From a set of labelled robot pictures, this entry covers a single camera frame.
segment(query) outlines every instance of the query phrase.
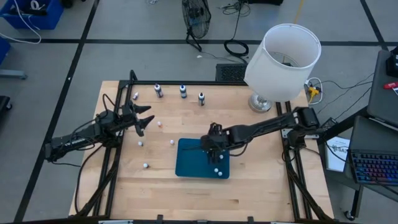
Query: bottle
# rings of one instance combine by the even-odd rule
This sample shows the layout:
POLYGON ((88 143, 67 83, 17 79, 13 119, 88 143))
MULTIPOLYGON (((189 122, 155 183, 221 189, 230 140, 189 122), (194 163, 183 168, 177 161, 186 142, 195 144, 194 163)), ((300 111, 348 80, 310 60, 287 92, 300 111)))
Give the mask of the bottle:
POLYGON ((155 84, 155 92, 158 98, 163 97, 162 88, 160 87, 159 84, 155 84))
POLYGON ((203 93, 199 93, 198 104, 199 106, 203 106, 205 104, 205 95, 203 93))
POLYGON ((181 98, 187 97, 187 88, 185 87, 185 85, 180 85, 180 93, 181 93, 181 98))

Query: lamp base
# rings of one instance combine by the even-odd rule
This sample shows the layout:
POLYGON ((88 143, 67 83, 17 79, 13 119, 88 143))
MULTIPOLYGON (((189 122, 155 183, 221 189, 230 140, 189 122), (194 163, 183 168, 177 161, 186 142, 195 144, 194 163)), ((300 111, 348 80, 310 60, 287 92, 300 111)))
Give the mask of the lamp base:
POLYGON ((256 113, 265 113, 272 107, 272 102, 261 98, 257 93, 253 93, 249 98, 249 107, 256 113))

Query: white paper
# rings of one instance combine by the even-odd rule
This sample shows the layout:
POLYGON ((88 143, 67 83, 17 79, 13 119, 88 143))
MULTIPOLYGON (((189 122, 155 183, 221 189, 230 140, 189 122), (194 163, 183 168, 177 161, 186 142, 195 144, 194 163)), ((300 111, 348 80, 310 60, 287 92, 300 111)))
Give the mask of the white paper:
MULTIPOLYGON (((334 137, 331 140, 329 140, 328 145, 331 150, 340 158, 346 160, 347 158, 347 150, 349 146, 349 139, 343 139, 339 137, 334 137)), ((344 165, 345 162, 342 161, 341 159, 337 158, 331 151, 328 149, 328 146, 326 146, 327 151, 326 153, 326 168, 328 170, 333 170, 337 172, 343 172, 344 171, 344 165)))

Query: wooden table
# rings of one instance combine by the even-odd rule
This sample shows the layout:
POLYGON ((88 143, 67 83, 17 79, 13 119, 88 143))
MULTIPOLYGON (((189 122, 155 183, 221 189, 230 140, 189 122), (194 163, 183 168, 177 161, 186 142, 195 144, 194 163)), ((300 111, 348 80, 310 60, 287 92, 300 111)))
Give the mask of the wooden table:
MULTIPOLYGON (((118 83, 103 82, 100 96, 106 93, 115 99, 118 83)), ((133 94, 139 92, 135 103, 152 107, 139 117, 154 114, 155 119, 142 138, 134 128, 125 132, 111 218, 154 220, 162 214, 165 220, 246 221, 248 216, 253 216, 255 221, 293 221, 278 131, 254 139, 242 156, 232 157, 228 180, 175 175, 180 138, 199 138, 207 133, 212 122, 227 128, 274 118, 277 116, 275 105, 264 114, 251 111, 248 98, 252 91, 247 86, 187 86, 186 99, 180 97, 178 85, 162 85, 162 89, 164 97, 157 98, 152 85, 133 86, 133 94), (199 92, 206 96, 203 107, 198 106, 199 92), (170 144, 171 139, 176 142, 174 146, 170 144), (144 169, 143 163, 150 167, 144 169)), ((291 104, 292 108, 307 106, 304 91, 291 104)), ((95 113, 103 110, 99 97, 95 113)), ((308 148, 318 150, 316 141, 306 142, 308 148)), ((90 153, 91 150, 86 151, 85 157, 90 153)), ((319 156, 306 150, 301 150, 301 155, 308 191, 325 213, 333 217, 319 156)), ((103 156, 104 150, 95 154, 82 172, 80 208, 97 188, 103 156)), ((297 188, 296 191, 300 216, 305 217, 301 194, 297 188)), ((100 214, 104 211, 107 194, 105 190, 100 214)), ((73 206, 70 213, 75 213, 73 206)))

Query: grey floor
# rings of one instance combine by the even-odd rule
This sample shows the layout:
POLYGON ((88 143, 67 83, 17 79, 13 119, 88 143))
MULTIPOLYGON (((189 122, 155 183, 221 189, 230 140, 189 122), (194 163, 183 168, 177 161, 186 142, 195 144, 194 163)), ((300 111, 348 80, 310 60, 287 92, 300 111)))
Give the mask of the grey floor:
MULTIPOLYGON (((217 8, 232 0, 209 1, 213 18, 204 39, 229 39, 236 16, 226 16, 217 8)), ((274 25, 293 22, 298 0, 283 5, 256 4, 250 16, 241 18, 237 39, 261 40, 274 25)), ((366 0, 386 42, 398 41, 396 0, 366 0)), ((80 39, 94 0, 75 1, 66 9, 55 30, 42 30, 46 39, 80 39)), ((101 0, 88 39, 183 39, 185 25, 181 0, 101 0)), ((306 0, 298 24, 312 30, 321 41, 376 42, 377 38, 359 0, 306 0)), ((0 20, 0 32, 17 38, 34 38, 28 30, 14 30, 0 20)), ((0 79, 0 95, 12 98, 14 108, 0 128, 0 223, 11 222, 24 193, 30 173, 50 124, 55 105, 67 77, 78 44, 12 44, 1 69, 23 70, 27 80, 0 79)), ((222 44, 204 44, 203 50, 227 57, 222 44)), ((256 45, 250 45, 252 56, 256 45)), ((323 46, 322 56, 312 77, 333 80, 343 86, 354 85, 374 71, 380 47, 323 46)), ((103 80, 127 79, 134 69, 140 80, 214 80, 217 63, 185 44, 85 44, 68 91, 54 136, 68 134, 91 119, 103 80)), ((336 117, 357 100, 369 87, 361 86, 327 107, 319 115, 321 122, 336 117)), ((314 108, 333 100, 343 91, 331 83, 324 84, 324 100, 314 108)), ((347 111, 344 119, 366 105, 368 95, 347 111)), ((82 155, 68 154, 63 161, 80 163, 82 155)), ((45 163, 24 220, 63 218, 68 215, 78 169, 45 163)), ((332 180, 328 189, 335 217, 347 221, 353 190, 332 180)), ((365 190, 361 212, 356 222, 396 223, 398 203, 365 190)))

